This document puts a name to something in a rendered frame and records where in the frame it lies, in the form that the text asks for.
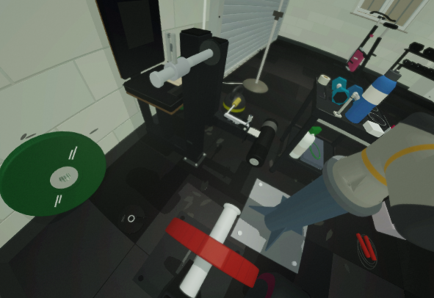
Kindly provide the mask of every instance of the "white bottle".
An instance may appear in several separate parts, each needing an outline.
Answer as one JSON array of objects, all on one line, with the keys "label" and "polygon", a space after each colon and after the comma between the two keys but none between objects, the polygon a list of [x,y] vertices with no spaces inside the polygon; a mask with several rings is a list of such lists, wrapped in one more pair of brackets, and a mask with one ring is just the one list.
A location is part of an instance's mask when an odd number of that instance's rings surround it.
[{"label": "white bottle", "polygon": [[319,126],[313,126],[303,137],[303,139],[294,147],[293,151],[289,154],[293,159],[298,159],[305,153],[309,146],[311,146],[316,139],[315,134],[319,134],[321,128]]}]

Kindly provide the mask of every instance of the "tiled wall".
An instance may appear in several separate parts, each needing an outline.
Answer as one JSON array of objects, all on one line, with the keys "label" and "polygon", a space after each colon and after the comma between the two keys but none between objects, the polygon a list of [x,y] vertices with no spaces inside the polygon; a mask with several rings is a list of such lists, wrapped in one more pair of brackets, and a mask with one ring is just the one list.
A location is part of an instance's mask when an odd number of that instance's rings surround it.
[{"label": "tiled wall", "polygon": [[[358,2],[359,0],[289,0],[279,35],[348,59],[375,25],[373,21],[351,14]],[[375,36],[364,46],[367,51],[384,29],[385,27],[379,26]],[[434,0],[427,3],[406,32],[388,31],[376,49],[377,56],[369,60],[367,67],[385,73],[412,42],[434,48]],[[406,57],[433,66],[431,62],[415,55],[408,54]],[[399,82],[408,87],[421,78],[406,69],[402,69],[401,74]]]},{"label": "tiled wall", "polygon": [[[159,6],[162,31],[202,25],[202,1]],[[74,131],[108,152],[144,123],[123,82],[95,0],[0,0],[0,166],[24,134]],[[31,219],[0,195],[0,247]]]}]

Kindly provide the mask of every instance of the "red weight plate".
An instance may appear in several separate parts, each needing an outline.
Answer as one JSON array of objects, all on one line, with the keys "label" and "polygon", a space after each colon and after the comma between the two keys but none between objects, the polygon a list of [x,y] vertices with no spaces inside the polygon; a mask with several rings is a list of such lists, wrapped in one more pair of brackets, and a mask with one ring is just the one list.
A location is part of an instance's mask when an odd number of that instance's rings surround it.
[{"label": "red weight plate", "polygon": [[181,219],[174,218],[165,229],[175,240],[212,266],[246,286],[253,287],[259,269],[238,253]]}]

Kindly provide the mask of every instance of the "black floor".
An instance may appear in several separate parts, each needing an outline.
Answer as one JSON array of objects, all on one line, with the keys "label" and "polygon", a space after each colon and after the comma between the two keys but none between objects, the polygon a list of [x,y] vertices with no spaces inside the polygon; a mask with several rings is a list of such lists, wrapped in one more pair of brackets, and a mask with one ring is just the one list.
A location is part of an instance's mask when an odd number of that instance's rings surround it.
[{"label": "black floor", "polygon": [[[262,54],[224,81],[254,78]],[[146,134],[144,127],[139,128],[143,137],[107,169],[103,183],[90,200],[54,219],[10,261],[14,274],[19,276],[22,297],[157,298],[167,281],[180,272],[186,251],[165,235],[172,217],[187,217],[208,233],[224,203],[243,208],[255,179],[294,194],[319,177],[317,171],[300,163],[288,164],[284,173],[271,173],[269,168],[284,149],[280,136],[309,94],[314,78],[321,73],[337,77],[342,71],[340,62],[306,48],[281,40],[272,44],[261,75],[270,91],[263,95],[244,93],[256,127],[269,117],[280,125],[261,168],[245,161],[250,141],[217,127],[206,130],[207,158],[199,168]],[[224,85],[223,93],[233,88]],[[380,108],[386,108],[392,125],[407,116],[407,111],[401,112],[397,104],[385,102]],[[308,113],[298,124],[302,125],[307,117]],[[183,134],[183,119],[184,110],[174,117],[177,134]],[[319,136],[328,144],[340,136],[322,128]],[[348,156],[362,149],[363,145],[345,138],[336,153]],[[141,206],[146,218],[141,220],[141,230],[124,234],[118,230],[121,211],[130,205]],[[361,260],[356,233],[368,235],[374,242],[376,264],[368,266]],[[255,264],[260,273],[278,272],[314,298],[434,297],[434,253],[378,233],[371,217],[345,214],[310,225],[298,274],[234,240],[228,239],[225,244]],[[225,287],[224,294],[211,290],[212,283]],[[217,273],[207,277],[203,288],[203,298],[243,298],[248,290]]]}]

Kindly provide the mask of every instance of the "black table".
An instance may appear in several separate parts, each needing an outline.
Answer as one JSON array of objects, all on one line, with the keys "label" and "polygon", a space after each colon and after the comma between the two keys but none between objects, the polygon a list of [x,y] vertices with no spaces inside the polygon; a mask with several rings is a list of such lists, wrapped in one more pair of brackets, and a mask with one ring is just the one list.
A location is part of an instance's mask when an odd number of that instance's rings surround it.
[{"label": "black table", "polygon": [[300,129],[294,139],[291,140],[286,146],[285,151],[282,152],[281,156],[275,160],[275,163],[270,167],[270,172],[276,171],[281,163],[284,163],[291,158],[289,157],[289,154],[293,151],[294,147],[303,139],[309,129],[312,126],[316,125],[317,122],[341,134],[341,136],[335,142],[333,142],[333,146],[336,146],[336,143],[340,142],[344,136],[354,139],[355,141],[365,146],[369,146],[370,144],[375,142],[377,140],[377,137],[369,134],[363,127],[363,124],[367,120],[375,123],[379,122],[378,124],[380,124],[381,128],[384,131],[389,128],[387,119],[377,107],[375,107],[372,110],[371,114],[369,116],[366,116],[359,124],[354,124],[350,122],[344,116],[345,112],[350,109],[352,104],[350,104],[342,112],[341,118],[335,117],[333,111],[338,111],[341,106],[331,101],[331,95],[331,81],[326,86],[318,83],[317,79],[314,81],[313,89],[309,93],[308,97],[304,101],[296,116],[294,116],[292,122],[286,128],[283,136],[281,137],[281,141],[284,142],[284,140],[288,137],[291,129],[295,126],[301,116],[303,116],[303,113],[305,112],[306,108],[310,103],[312,103],[311,115],[308,120],[303,124],[303,127]]}]

